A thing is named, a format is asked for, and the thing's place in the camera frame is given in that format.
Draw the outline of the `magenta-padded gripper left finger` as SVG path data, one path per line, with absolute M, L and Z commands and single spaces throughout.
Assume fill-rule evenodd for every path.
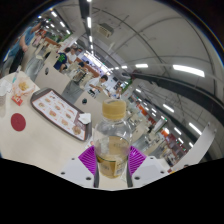
M 94 147 L 72 158 L 62 169 L 60 177 L 86 188 L 99 187 L 99 171 Z

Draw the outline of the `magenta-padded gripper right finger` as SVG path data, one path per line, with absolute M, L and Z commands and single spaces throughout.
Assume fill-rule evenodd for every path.
M 130 148 L 126 180 L 129 188 L 140 188 L 168 175 L 155 156 L 146 156 L 135 147 Z

